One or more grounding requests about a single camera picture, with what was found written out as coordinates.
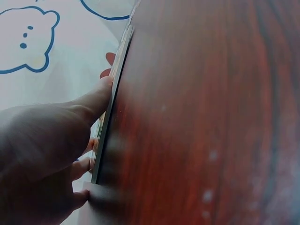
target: reddish-brown wood grain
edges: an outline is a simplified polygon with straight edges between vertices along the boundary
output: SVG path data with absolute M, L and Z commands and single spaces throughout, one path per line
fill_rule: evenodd
M 99 184 L 131 225 L 300 222 L 300 2 L 142 0 Z

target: blue outline drawing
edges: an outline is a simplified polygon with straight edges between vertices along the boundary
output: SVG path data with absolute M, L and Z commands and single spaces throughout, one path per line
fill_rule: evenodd
M 81 4 L 92 14 L 94 15 L 97 15 L 99 17 L 101 17 L 102 19 L 105 19 L 105 20 L 126 20 L 126 19 L 129 19 L 130 15 L 126 15 L 126 16 L 121 16 L 121 17 L 105 17 L 105 16 L 102 16 L 98 13 L 96 13 L 94 10 L 92 10 L 90 7 L 88 7 L 84 0 L 80 0 Z
M 57 26 L 57 24 L 60 22 L 60 15 L 58 14 L 58 12 L 56 11 L 53 11 L 53 10 L 50 10 L 50 11 L 43 11 L 41 8 L 39 7 L 36 7 L 36 6 L 27 6 L 27 7 L 23 7 L 23 8 L 10 8 L 10 9 L 7 9 L 3 12 L 0 13 L 0 15 L 2 15 L 3 13 L 7 12 L 7 11 L 10 11 L 10 10 L 21 10 L 21 9 L 26 9 L 26 8 L 34 8 L 34 9 L 37 9 L 38 11 L 40 11 L 43 15 L 47 14 L 47 13 L 55 13 L 56 16 L 57 16 L 57 21 L 56 23 L 51 27 L 51 41 L 50 41 L 50 44 L 49 44 L 49 47 L 47 48 L 46 52 L 44 53 L 45 57 L 46 57 L 46 62 L 45 62 L 45 65 L 40 68 L 40 69 L 34 69 L 34 68 L 31 68 L 30 66 L 28 66 L 27 64 L 23 64 L 23 65 L 20 65 L 18 67 L 15 67 L 15 68 L 12 68 L 12 69 L 8 69 L 8 70 L 0 70 L 0 74 L 9 74 L 9 73 L 12 73 L 12 72 L 15 72 L 17 70 L 20 70 L 20 69 L 23 69 L 23 68 L 27 68 L 28 70 L 34 72 L 34 73 L 40 73 L 40 72 L 43 72 L 44 70 L 47 69 L 48 65 L 49 65 L 49 52 L 51 51 L 52 49 L 52 46 L 53 46 L 53 43 L 54 43 L 54 28 Z

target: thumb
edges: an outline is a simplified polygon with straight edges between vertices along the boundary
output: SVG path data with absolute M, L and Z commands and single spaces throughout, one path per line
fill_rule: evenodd
M 73 193 L 73 205 L 72 205 L 72 210 L 79 209 L 82 207 L 86 201 L 90 197 L 90 191 L 89 190 L 83 190 L 81 192 L 74 192 Z
M 111 77 L 103 77 L 94 90 L 69 102 L 68 105 L 72 111 L 92 125 L 105 112 L 112 95 L 112 85 Z

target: wooden board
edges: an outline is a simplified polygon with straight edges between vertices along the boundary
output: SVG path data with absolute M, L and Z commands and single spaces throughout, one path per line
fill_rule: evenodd
M 299 12 L 141 1 L 98 180 L 118 193 L 107 224 L 299 223 Z

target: white fabric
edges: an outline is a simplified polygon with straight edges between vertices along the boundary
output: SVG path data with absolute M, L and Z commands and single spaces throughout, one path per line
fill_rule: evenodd
M 90 10 L 109 18 L 133 7 L 132 0 L 111 0 L 118 10 L 94 1 L 86 2 Z M 0 110 L 88 92 L 110 67 L 105 55 L 117 51 L 126 23 L 102 19 L 80 0 L 0 1 Z

